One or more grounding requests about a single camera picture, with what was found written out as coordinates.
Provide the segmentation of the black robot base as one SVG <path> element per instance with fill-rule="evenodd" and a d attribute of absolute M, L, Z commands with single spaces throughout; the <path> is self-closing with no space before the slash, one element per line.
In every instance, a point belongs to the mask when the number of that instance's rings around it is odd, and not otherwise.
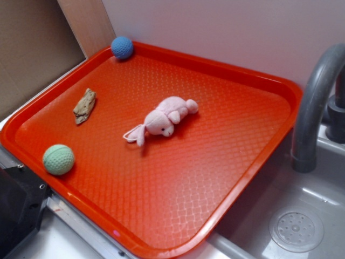
<path fill-rule="evenodd" d="M 31 169 L 1 169 L 1 258 L 39 232 L 48 193 L 48 184 Z"/>

